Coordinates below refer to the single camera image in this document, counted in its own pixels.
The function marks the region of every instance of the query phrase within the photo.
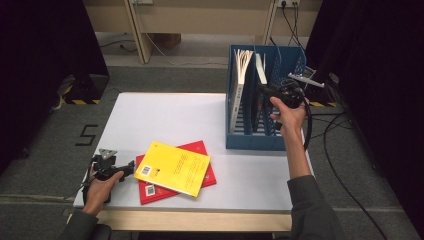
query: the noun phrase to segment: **electrical socket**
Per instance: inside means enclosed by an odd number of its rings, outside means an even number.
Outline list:
[[[277,7],[281,7],[281,3],[285,1],[286,2],[286,8],[294,8],[294,4],[297,3],[297,7],[299,7],[300,0],[278,0]]]

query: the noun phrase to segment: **yellow black tape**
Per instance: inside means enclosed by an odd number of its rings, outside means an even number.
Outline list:
[[[76,104],[76,105],[87,105],[87,104],[99,104],[99,100],[87,100],[87,99],[63,99],[63,102],[66,104]]]
[[[310,106],[313,107],[336,107],[336,103],[333,102],[309,102]]]
[[[100,99],[73,99],[75,96],[70,96],[72,90],[72,85],[68,86],[62,96],[62,103],[65,104],[76,104],[76,105],[87,105],[87,104],[99,104]]]

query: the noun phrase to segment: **hand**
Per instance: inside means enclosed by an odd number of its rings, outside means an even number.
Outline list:
[[[108,199],[115,182],[123,175],[124,172],[119,171],[106,181],[94,179],[90,183],[90,188],[87,193],[87,202],[85,203],[82,211],[97,216],[97,214],[103,209],[103,203]]]
[[[291,109],[287,107],[279,98],[271,97],[271,103],[278,109],[281,115],[271,114],[273,120],[282,123],[280,132],[284,137],[290,134],[300,134],[303,121],[305,120],[306,110],[302,103],[298,108]]]

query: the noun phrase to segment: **sleeve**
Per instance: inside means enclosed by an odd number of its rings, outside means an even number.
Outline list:
[[[346,239],[336,213],[324,199],[314,176],[288,181],[293,204],[292,239]]]
[[[58,239],[88,239],[98,221],[99,219],[95,216],[76,210]]]

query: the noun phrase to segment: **person's left hand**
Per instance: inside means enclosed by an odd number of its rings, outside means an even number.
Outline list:
[[[87,201],[82,211],[97,216],[97,214],[103,209],[103,203],[108,199],[115,182],[122,176],[124,176],[124,172],[119,171],[106,181],[94,179],[90,183],[90,188],[87,193]]]

